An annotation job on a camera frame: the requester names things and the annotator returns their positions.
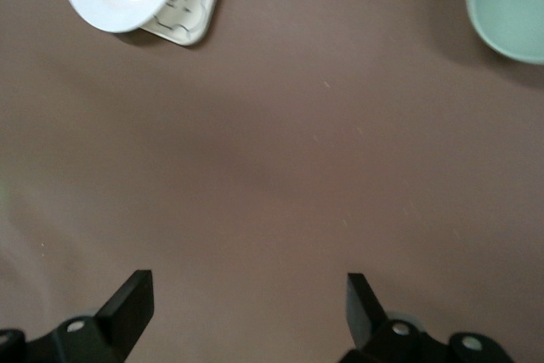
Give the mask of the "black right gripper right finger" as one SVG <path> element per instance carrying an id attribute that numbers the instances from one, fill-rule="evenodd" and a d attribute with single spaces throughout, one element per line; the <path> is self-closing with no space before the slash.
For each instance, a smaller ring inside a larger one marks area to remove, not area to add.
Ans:
<path id="1" fill-rule="evenodd" d="M 414 316 L 386 312 L 361 273 L 347 274 L 346 320 L 354 341 L 342 362 L 509 362 L 495 340 L 456 332 L 446 343 L 434 339 Z"/>

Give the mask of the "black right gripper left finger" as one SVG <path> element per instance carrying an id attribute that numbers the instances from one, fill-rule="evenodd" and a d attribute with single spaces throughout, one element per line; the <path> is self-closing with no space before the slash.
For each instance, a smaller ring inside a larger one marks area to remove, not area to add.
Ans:
<path id="1" fill-rule="evenodd" d="M 124 362 L 154 314 L 152 272 L 137 270 L 93 315 L 74 316 L 29 342 L 26 362 Z"/>

